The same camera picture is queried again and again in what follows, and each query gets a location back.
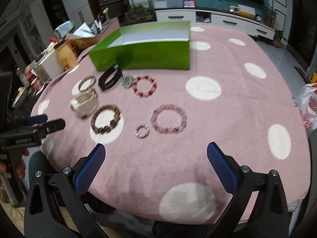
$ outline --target blue gripper pad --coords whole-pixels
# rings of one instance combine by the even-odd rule
[[[46,114],[40,114],[36,116],[31,116],[27,119],[28,125],[35,125],[35,124],[41,124],[47,122],[48,118]]]
[[[80,173],[78,173],[74,181],[74,188],[78,197],[87,192],[90,184],[93,182],[93,179],[106,158],[106,150],[102,144],[98,144],[91,153],[93,153],[93,155],[88,156],[88,161]]]
[[[238,192],[237,176],[224,159],[225,155],[214,142],[208,144],[207,157],[226,192],[235,195]]]

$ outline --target human hand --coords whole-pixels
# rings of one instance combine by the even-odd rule
[[[25,155],[25,156],[30,155],[27,148],[23,149],[23,155]],[[6,169],[5,164],[0,161],[0,174],[5,173],[6,170],[7,169]],[[24,177],[25,177],[25,170],[26,170],[25,163],[24,163],[23,159],[21,159],[21,162],[18,163],[18,165],[16,166],[16,173],[18,174],[18,176],[21,180],[24,179]]]

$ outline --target white container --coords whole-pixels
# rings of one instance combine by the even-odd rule
[[[65,71],[57,57],[56,50],[44,56],[41,60],[39,60],[38,64],[43,67],[51,80],[55,79],[58,75]]]
[[[154,9],[182,8],[184,0],[152,0]]]

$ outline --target black wristband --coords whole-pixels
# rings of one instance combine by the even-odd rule
[[[107,78],[109,78],[109,76],[114,73],[115,71],[117,71],[115,73],[115,75],[112,77],[111,80],[109,80],[107,83]],[[121,79],[122,77],[122,72],[119,69],[118,64],[114,64],[112,65],[108,70],[105,71],[104,74],[101,75],[101,77],[98,80],[98,86],[103,90],[107,90],[112,88],[114,85],[116,85],[118,83],[118,81]]]

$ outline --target open green box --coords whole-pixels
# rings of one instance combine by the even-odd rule
[[[190,22],[150,22],[122,27],[89,51],[97,71],[190,69]]]

